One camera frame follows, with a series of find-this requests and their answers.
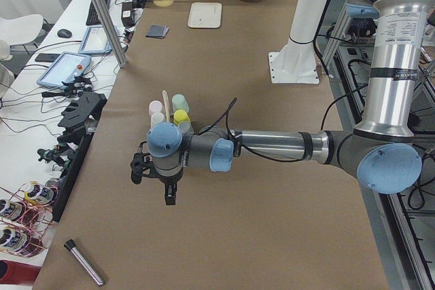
white plate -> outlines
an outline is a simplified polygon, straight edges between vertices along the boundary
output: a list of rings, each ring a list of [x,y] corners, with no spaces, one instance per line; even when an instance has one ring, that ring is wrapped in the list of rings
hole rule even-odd
[[[221,3],[193,3],[190,7],[188,27],[191,29],[217,29],[222,15]]]

blue joint cap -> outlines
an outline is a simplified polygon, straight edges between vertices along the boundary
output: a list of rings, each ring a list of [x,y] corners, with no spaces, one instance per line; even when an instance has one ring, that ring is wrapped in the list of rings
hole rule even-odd
[[[210,170],[227,172],[231,169],[234,143],[228,139],[218,139],[210,154]]]
[[[381,194],[400,193],[420,175],[421,158],[410,145],[386,144],[368,153],[357,169],[358,181]]]
[[[178,150],[182,139],[181,131],[176,125],[161,122],[148,132],[148,150],[156,158],[165,158]]]
[[[379,13],[373,6],[346,3],[347,15],[352,18],[378,18]]]

label on robot arm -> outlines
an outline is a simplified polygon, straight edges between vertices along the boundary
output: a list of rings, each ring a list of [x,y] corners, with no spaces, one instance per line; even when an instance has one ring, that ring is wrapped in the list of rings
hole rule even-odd
[[[420,48],[425,15],[416,12],[389,14],[379,18],[375,47],[411,44]]]

red cup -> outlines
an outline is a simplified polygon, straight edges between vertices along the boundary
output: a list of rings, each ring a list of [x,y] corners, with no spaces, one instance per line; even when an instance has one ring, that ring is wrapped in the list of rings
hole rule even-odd
[[[0,285],[33,285],[40,270],[40,266],[1,260]]]

blue framed tablet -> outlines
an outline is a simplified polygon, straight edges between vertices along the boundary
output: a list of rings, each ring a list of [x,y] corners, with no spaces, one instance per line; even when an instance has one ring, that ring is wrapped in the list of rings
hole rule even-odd
[[[111,46],[102,25],[88,26],[80,44],[79,54],[102,56],[111,52]]]
[[[65,88],[63,82],[71,83],[75,76],[82,75],[91,60],[87,54],[63,52],[36,83],[46,88]]]

